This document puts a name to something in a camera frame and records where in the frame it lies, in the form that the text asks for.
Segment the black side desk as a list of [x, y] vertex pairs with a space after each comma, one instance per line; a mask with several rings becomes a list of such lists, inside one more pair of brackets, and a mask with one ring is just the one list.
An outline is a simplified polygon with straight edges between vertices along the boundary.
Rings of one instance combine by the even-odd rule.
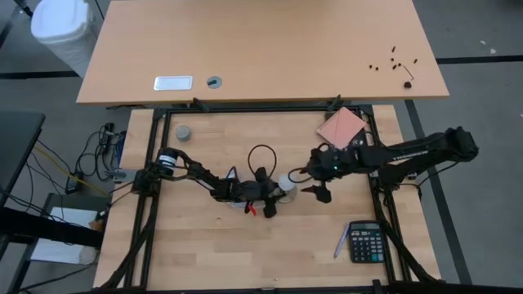
[[42, 130], [45, 115], [38, 112], [0, 110], [0, 207], [10, 193]]

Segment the black calculator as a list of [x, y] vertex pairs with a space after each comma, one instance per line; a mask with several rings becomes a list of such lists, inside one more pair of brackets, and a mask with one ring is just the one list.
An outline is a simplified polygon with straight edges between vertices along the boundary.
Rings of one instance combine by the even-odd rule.
[[353, 263], [378, 264], [385, 261], [384, 237], [376, 221], [352, 221], [349, 224], [348, 238]]

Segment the metal lamp socket base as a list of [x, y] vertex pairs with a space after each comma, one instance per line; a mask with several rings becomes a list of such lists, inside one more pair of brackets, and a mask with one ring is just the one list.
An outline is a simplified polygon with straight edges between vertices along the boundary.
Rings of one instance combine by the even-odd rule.
[[297, 197], [297, 188], [292, 187], [289, 190], [284, 191], [285, 195], [278, 200], [278, 203], [289, 204], [293, 202]]

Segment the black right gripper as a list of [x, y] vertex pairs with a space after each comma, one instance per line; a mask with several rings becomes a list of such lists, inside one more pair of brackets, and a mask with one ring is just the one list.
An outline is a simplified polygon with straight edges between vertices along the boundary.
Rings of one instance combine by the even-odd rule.
[[[348, 152], [331, 153], [329, 150], [314, 148], [306, 164], [306, 173], [315, 180], [330, 181], [341, 179], [348, 174]], [[312, 193], [322, 203], [332, 201], [331, 192], [324, 186], [312, 185], [302, 189], [304, 193]]]

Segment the purple pen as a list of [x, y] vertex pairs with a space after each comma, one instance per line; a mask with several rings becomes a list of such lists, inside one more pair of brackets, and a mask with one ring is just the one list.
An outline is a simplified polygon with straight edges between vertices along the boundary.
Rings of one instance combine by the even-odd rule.
[[348, 234], [349, 229], [350, 229], [350, 225], [349, 225], [349, 224], [346, 224], [346, 225], [344, 226], [344, 229], [343, 229], [343, 231], [342, 231], [342, 234], [341, 234], [341, 236], [340, 236], [340, 239], [339, 239], [338, 242], [337, 242], [337, 246], [336, 246], [336, 248], [335, 248], [335, 250], [334, 250], [334, 253], [333, 253], [333, 258], [334, 258], [334, 259], [336, 259], [336, 258], [339, 256], [340, 251], [342, 250], [343, 244], [344, 244], [344, 242], [345, 242], [345, 240], [346, 240], [346, 236], [347, 236], [347, 234]]

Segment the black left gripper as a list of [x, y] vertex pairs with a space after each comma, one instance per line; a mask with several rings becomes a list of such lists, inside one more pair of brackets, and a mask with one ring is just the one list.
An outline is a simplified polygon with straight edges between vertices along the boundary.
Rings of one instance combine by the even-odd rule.
[[230, 186], [230, 196], [234, 203], [264, 201], [264, 217], [270, 219], [277, 214], [276, 203], [284, 198], [283, 190], [273, 181], [264, 167], [259, 167], [255, 180], [235, 181]]

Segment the beige wooden desk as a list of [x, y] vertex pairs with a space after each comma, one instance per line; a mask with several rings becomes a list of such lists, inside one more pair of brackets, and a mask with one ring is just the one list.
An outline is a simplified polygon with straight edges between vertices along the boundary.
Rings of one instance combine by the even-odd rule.
[[[192, 76], [193, 85], [189, 91], [155, 91], [158, 76]], [[222, 80], [217, 89], [206, 83], [212, 76]], [[412, 87], [404, 88], [405, 82]], [[113, 1], [77, 101], [138, 105], [335, 96], [449, 96], [412, 0]]]

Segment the white floor box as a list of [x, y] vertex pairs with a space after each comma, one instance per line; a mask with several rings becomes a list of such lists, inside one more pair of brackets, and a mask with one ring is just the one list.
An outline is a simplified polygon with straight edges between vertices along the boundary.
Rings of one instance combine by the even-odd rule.
[[[96, 219], [97, 212], [93, 210], [53, 207], [47, 217], [50, 221], [60, 222], [69, 227], [90, 229], [90, 224]], [[61, 263], [70, 265], [90, 265], [96, 263], [99, 250], [90, 245], [77, 242], [69, 231], [58, 230], [51, 237], [39, 238], [29, 257], [31, 261]]]

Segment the white trash bin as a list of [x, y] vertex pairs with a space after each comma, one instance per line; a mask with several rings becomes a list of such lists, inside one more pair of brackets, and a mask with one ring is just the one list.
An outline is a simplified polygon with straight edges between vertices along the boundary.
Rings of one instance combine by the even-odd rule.
[[86, 0], [42, 0], [34, 10], [31, 34], [80, 78], [85, 78], [98, 33]]

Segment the white lightbulb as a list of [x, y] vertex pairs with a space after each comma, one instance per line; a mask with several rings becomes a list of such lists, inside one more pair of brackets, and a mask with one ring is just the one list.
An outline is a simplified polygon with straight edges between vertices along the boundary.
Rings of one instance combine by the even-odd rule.
[[291, 181], [288, 174], [281, 174], [278, 179], [278, 186], [281, 190], [283, 190], [285, 193], [292, 191], [296, 184]]

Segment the black power adapter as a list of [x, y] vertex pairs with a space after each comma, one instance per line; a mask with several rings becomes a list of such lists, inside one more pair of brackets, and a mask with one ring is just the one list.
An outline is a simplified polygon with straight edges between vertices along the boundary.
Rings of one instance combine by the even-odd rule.
[[65, 193], [66, 194], [74, 194], [78, 192], [82, 188], [82, 183], [77, 182], [74, 178], [78, 178], [79, 180], [83, 179], [84, 174], [81, 171], [75, 171], [73, 173], [73, 177], [68, 176], [65, 184]]

